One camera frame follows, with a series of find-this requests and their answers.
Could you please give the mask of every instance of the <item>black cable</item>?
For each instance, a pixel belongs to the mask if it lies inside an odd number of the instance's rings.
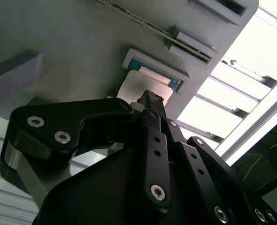
[[[240,166],[238,166],[237,167],[237,173],[238,173],[238,171],[241,169],[241,167],[242,166],[245,166],[245,165],[247,165],[247,164],[253,164],[253,163],[255,163],[256,162],[256,160],[254,160],[254,161],[249,161],[249,162],[245,162],[245,163],[243,163],[243,164],[241,164]]]
[[[241,171],[239,170],[238,167],[237,167],[237,174],[240,176],[240,178],[243,179],[244,176],[243,176],[243,174],[241,173]],[[244,181],[250,183],[252,188],[253,188],[253,190],[256,191],[255,185],[254,185],[254,183],[252,181],[250,181],[250,180],[244,180]]]

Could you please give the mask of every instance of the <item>bolt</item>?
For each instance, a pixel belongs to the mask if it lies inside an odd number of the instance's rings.
[[[27,118],[27,123],[31,127],[38,128],[38,127],[42,127],[45,124],[45,121],[39,116],[30,116]]]
[[[59,143],[61,144],[67,144],[70,142],[71,140],[71,136],[67,133],[67,132],[64,132],[64,131],[57,131],[55,134],[54,134],[54,139],[56,141],[58,141]]]
[[[170,121],[170,124],[172,125],[172,127],[177,127],[177,124],[174,121]]]
[[[273,215],[269,210],[266,210],[266,213],[267,213],[268,217],[269,217],[274,223],[277,222],[276,218],[274,217],[274,215]]]
[[[196,138],[196,142],[198,142],[199,145],[203,145],[202,140],[200,140],[200,139],[198,139],[198,138]]]
[[[215,216],[223,223],[226,224],[228,222],[228,218],[226,213],[219,207],[215,207]]]
[[[157,184],[153,184],[150,189],[151,189],[152,195],[154,196],[154,198],[156,198],[156,200],[162,201],[165,199],[166,194],[161,186],[158,186]]]
[[[262,214],[261,211],[259,211],[258,209],[255,209],[255,214],[257,215],[257,217],[262,221],[262,222],[266,222],[266,218],[264,216],[264,214]]]
[[[231,60],[231,65],[234,65],[234,64],[236,64],[236,63],[237,63],[236,60]]]

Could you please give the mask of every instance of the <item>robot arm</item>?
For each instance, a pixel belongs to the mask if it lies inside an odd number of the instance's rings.
[[[71,176],[74,156],[124,148]],[[36,225],[277,224],[277,213],[200,138],[186,141],[162,98],[25,106],[13,111],[0,172],[29,193]]]

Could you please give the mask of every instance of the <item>gray panel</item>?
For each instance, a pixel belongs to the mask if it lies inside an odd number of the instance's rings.
[[[19,208],[16,208],[10,205],[1,204],[1,203],[0,203],[0,214],[3,214],[4,216],[7,216],[7,217],[28,221],[29,223],[32,223],[34,218],[36,217],[36,213],[34,212],[21,210]]]
[[[151,66],[153,69],[156,69],[158,72],[169,77],[177,78],[182,81],[186,81],[190,77],[187,72],[181,71],[146,52],[134,48],[129,49],[127,52],[122,67],[127,69],[132,59],[146,63],[148,66]]]
[[[20,189],[18,189],[17,187],[13,186],[12,184],[8,183],[7,181],[5,181],[1,175],[0,175],[0,190],[4,190],[6,192],[10,192],[13,193],[15,195],[20,195],[23,197],[28,197],[31,198],[30,195],[26,194],[25,192],[21,191]]]
[[[0,214],[0,225],[31,225],[28,221],[7,217]]]
[[[240,1],[235,0],[224,0],[224,2],[236,2],[238,6],[242,7],[241,12],[235,12],[235,10],[232,10],[230,8],[225,7],[222,5],[218,0],[196,0],[197,3],[203,5],[205,8],[207,8],[209,11],[213,12],[218,17],[224,19],[227,22],[241,25],[244,23],[244,16],[245,13],[249,10],[245,5],[242,5]]]
[[[227,160],[240,146],[242,146],[261,126],[263,126],[277,112],[277,102],[270,107],[222,156]]]
[[[34,93],[31,93],[30,90],[21,92],[11,101],[7,102],[3,107],[0,108],[0,117],[8,120],[13,110],[18,107],[27,105],[34,98],[34,96]]]
[[[25,52],[0,63],[0,108],[35,81],[41,62],[42,55]]]
[[[250,10],[237,26],[187,0],[112,2],[165,30],[177,24],[219,56],[208,65],[194,57],[184,60],[169,53],[161,36],[93,0],[16,0],[6,6],[0,1],[0,59],[35,49],[45,56],[40,95],[51,101],[96,99],[119,90],[127,75],[120,65],[135,46],[190,75],[190,83],[166,105],[175,120],[257,9],[257,1],[242,0]]]
[[[184,33],[176,28],[174,31],[174,34],[178,40],[181,40],[197,49],[200,49],[201,51],[203,51],[204,53],[208,54],[211,57],[214,57],[218,54],[218,52],[215,51],[211,46],[209,46],[206,43],[203,43],[201,40],[198,40],[197,38],[190,35],[189,33]]]
[[[21,197],[3,190],[0,190],[0,203],[34,213],[38,212],[38,208],[31,198]]]

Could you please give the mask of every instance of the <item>bright light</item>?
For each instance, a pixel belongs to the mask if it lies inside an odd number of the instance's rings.
[[[196,97],[190,101],[178,120],[221,138],[226,138],[242,121],[240,117]]]
[[[277,28],[254,16],[225,56],[277,80]]]
[[[203,83],[197,93],[231,110],[238,108],[248,113],[251,112],[258,103],[256,100],[242,95],[240,92],[210,77]]]
[[[222,62],[218,63],[212,71],[211,76],[214,76],[215,78],[256,99],[263,99],[270,91],[269,87]]]
[[[263,138],[277,124],[277,112],[264,123],[248,140],[246,140],[227,160],[228,165],[233,165],[241,158],[254,144]]]
[[[192,131],[186,130],[186,129],[182,128],[182,127],[180,128],[180,130],[182,132],[182,135],[185,137],[185,139],[189,139],[190,137],[197,136],[197,137],[203,139],[206,142],[206,144],[208,144],[209,147],[211,147],[214,150],[219,145],[219,143],[217,143],[217,142],[214,142],[214,141],[212,141],[212,140],[210,140],[210,139],[208,139],[206,137],[198,135],[198,134],[196,134],[196,133],[194,133]]]
[[[237,128],[222,142],[222,144],[219,145],[219,147],[216,149],[216,153],[219,156],[222,156],[245,132],[247,132],[249,130],[249,128],[255,122],[257,122],[261,118],[262,115],[264,115],[264,113],[268,109],[273,107],[276,102],[277,102],[277,85],[258,104],[258,106],[255,107],[255,109],[253,109],[253,111],[237,126]],[[260,140],[260,138],[259,138],[260,136],[261,135],[255,136],[252,140],[259,141]],[[233,154],[232,161],[233,160],[238,160],[242,155],[244,155],[253,146],[253,144],[252,145],[249,144],[249,148],[244,147],[242,150],[240,148],[237,149],[236,151],[238,151],[238,153]]]

